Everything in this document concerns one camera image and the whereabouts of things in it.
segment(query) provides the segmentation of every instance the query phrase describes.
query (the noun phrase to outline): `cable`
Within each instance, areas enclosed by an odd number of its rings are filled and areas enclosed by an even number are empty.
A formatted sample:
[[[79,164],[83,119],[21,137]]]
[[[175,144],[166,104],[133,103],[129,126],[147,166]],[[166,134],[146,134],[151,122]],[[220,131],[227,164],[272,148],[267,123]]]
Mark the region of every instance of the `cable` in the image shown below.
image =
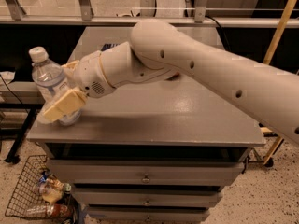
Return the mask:
[[[206,16],[206,18],[213,20],[213,21],[219,26],[219,28],[220,28],[220,30],[221,30],[221,36],[222,36],[223,39],[224,39],[223,42],[226,43],[226,44],[223,44],[223,46],[224,46],[228,51],[232,51],[231,46],[230,46],[230,44],[229,44],[229,42],[228,42],[228,39],[227,39],[227,36],[226,36],[226,34],[225,34],[225,32],[224,32],[223,27],[218,23],[218,21],[217,21],[216,19],[214,19],[214,18],[212,18],[212,17],[210,17],[210,16]]]
[[[0,78],[2,79],[2,81],[3,81],[3,83],[5,84],[5,86],[7,87],[7,89],[9,90],[9,92],[13,95],[13,96],[15,96],[17,99],[18,99],[18,101],[20,102],[20,104],[22,104],[22,105],[24,105],[24,103],[20,100],[20,98],[9,88],[9,86],[7,85],[7,83],[4,81],[4,79],[2,78],[2,75],[0,74]]]

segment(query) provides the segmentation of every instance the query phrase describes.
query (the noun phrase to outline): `cabinet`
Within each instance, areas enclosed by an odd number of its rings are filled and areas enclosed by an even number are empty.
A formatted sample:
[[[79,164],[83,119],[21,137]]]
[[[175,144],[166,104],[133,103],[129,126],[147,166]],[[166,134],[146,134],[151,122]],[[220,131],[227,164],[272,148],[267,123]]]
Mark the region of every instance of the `cabinet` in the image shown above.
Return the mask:
[[[95,30],[89,37],[110,39]],[[28,138],[72,184],[82,215],[196,223],[264,144],[256,121],[183,75],[90,99],[75,125],[36,122]]]

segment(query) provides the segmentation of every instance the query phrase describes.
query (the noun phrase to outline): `bottle cap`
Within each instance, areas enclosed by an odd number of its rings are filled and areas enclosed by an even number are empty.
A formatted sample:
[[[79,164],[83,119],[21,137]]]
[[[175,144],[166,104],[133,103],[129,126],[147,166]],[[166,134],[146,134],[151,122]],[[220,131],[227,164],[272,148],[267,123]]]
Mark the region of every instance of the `bottle cap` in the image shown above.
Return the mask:
[[[35,47],[29,50],[29,55],[34,63],[41,63],[48,59],[49,55],[43,47]]]

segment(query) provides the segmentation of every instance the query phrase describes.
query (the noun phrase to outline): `robotic arm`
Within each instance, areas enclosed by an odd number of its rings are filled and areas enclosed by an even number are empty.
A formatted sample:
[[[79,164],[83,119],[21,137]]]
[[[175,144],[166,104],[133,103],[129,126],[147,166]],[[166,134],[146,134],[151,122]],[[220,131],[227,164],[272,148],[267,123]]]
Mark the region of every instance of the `robotic arm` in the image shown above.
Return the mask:
[[[139,22],[130,43],[84,57],[70,76],[81,92],[100,98],[119,86],[162,80],[176,72],[299,145],[297,75],[204,45],[162,21]],[[70,111],[82,105],[73,105]],[[47,108],[43,115],[54,121]]]

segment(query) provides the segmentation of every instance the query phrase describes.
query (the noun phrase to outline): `drawer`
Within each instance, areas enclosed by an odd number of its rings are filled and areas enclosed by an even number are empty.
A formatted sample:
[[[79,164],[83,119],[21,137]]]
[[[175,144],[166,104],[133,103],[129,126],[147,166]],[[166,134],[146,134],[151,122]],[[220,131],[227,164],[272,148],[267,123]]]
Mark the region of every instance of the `drawer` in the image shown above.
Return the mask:
[[[205,221],[209,211],[200,209],[151,209],[151,208],[114,208],[114,207],[87,207],[85,212],[92,218],[101,220],[142,220],[150,221],[177,221],[198,224]]]
[[[192,189],[142,189],[132,187],[124,189],[85,189],[73,188],[72,195],[81,204],[122,205],[122,206],[179,206],[214,207],[222,198],[217,191]]]
[[[47,166],[63,182],[228,186],[243,170],[239,162],[64,161]]]

